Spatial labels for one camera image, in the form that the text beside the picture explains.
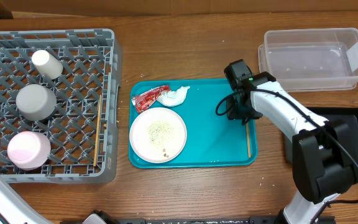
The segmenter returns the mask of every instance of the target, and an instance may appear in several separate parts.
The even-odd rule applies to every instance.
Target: red wrapper
[[[160,87],[156,87],[149,91],[146,91],[140,95],[136,95],[132,97],[132,104],[135,106],[135,109],[138,113],[141,113],[147,110],[153,103],[157,100],[157,98],[161,95],[163,91],[170,91],[168,85],[163,85]]]

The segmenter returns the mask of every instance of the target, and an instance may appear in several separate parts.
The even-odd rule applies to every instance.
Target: wooden stick
[[[251,146],[250,146],[250,142],[249,142],[249,125],[248,125],[248,123],[246,124],[246,129],[247,129],[248,158],[251,158]]]
[[[96,123],[96,141],[94,142],[93,166],[96,166],[96,162],[98,161],[100,117],[102,116],[101,110],[102,110],[102,95],[99,96],[98,120]]]

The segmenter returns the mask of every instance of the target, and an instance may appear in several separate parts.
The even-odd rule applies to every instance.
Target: white plate
[[[185,122],[174,111],[151,108],[132,123],[129,141],[134,152],[143,160],[163,163],[181,153],[187,140]]]

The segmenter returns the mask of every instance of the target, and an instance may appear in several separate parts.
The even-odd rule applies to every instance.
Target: white cup
[[[34,52],[31,61],[41,75],[46,75],[51,80],[62,75],[63,65],[46,50]]]
[[[24,170],[32,170],[42,166],[48,159],[50,142],[41,133],[24,131],[16,134],[7,146],[8,158]]]
[[[52,90],[38,84],[27,85],[16,96],[17,109],[25,119],[40,121],[55,110],[57,99]]]

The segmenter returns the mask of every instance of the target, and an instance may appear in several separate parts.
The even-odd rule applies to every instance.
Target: gray crate
[[[39,49],[61,61],[62,76],[52,81],[38,74],[30,58]],[[122,49],[110,29],[0,32],[0,165],[9,171],[1,174],[4,180],[58,184],[112,181],[116,175],[121,70]],[[57,96],[57,112],[47,123],[26,120],[16,108],[19,90],[33,83]],[[96,140],[100,94],[101,130]],[[48,161],[36,170],[21,170],[7,156],[9,140],[21,131],[44,133],[52,143]],[[100,147],[96,149],[96,167],[95,141]]]

